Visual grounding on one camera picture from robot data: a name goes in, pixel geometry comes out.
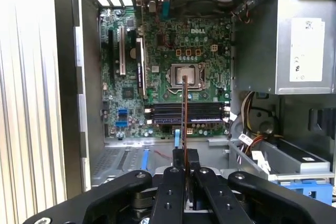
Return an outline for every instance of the blue tab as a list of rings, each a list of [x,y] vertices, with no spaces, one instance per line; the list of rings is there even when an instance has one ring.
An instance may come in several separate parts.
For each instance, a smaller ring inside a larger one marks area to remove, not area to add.
[[[143,151],[142,163],[141,163],[141,168],[140,169],[147,170],[148,156],[149,156],[149,150],[144,150]]]
[[[180,145],[180,130],[175,130],[175,148]]]
[[[170,4],[169,1],[164,1],[162,3],[162,18],[167,19],[169,15]]]

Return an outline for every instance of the ventilation grille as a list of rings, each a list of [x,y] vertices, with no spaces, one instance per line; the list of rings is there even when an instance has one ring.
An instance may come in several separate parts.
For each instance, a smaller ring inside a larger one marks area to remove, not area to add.
[[[111,168],[119,152],[120,149],[111,149],[111,148],[105,149],[97,165],[94,168],[93,176],[96,177],[103,170]]]

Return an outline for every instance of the circuit board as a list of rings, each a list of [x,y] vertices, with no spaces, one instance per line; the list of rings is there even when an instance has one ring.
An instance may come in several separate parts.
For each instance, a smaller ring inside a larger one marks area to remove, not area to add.
[[[225,104],[223,109],[229,106],[230,18],[174,20],[148,13],[142,22],[141,14],[133,9],[103,9],[100,17],[101,115],[106,137],[172,137],[178,123],[153,123],[146,112],[148,108],[158,110],[159,105],[181,104],[182,75],[188,76],[191,108],[199,104],[205,109],[220,103]],[[119,58],[122,34],[124,60]],[[139,34],[145,52],[144,95],[138,85],[135,55],[135,36]],[[205,137],[223,135],[225,129],[220,121],[190,123],[187,130],[190,137]]]

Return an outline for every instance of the black metal bracket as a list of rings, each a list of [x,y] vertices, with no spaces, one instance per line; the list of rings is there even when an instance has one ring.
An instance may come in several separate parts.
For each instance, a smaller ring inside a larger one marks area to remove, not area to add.
[[[231,173],[228,185],[231,189],[260,202],[271,216],[281,213],[282,219],[288,219],[290,223],[335,223],[335,208],[250,173]]]
[[[185,172],[181,168],[164,170],[152,209],[151,224],[182,224]]]
[[[149,188],[151,185],[151,174],[142,170],[135,170],[42,211],[30,217],[24,224],[38,223],[37,221],[43,218],[50,219],[51,223],[93,223],[95,221],[95,215],[93,215],[92,212],[95,210],[100,211],[99,206],[107,200],[109,202],[118,201],[117,203],[121,209],[124,206],[119,201],[120,199],[128,200],[129,203],[134,193]]]
[[[221,183],[213,170],[200,168],[194,171],[198,189],[201,189],[208,200],[210,210],[218,223],[253,224],[231,189]]]

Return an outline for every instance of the white label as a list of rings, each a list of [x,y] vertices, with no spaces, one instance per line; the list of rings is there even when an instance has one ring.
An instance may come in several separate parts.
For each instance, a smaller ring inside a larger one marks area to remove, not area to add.
[[[315,161],[315,159],[311,158],[311,157],[303,157],[302,158],[305,161]]]
[[[239,140],[241,140],[244,144],[247,144],[248,146],[250,146],[253,143],[253,140],[250,139],[247,135],[245,135],[244,133],[242,133],[239,136]]]
[[[320,18],[292,18],[289,81],[322,81],[324,25]]]
[[[253,160],[265,160],[264,155],[261,151],[252,151]]]

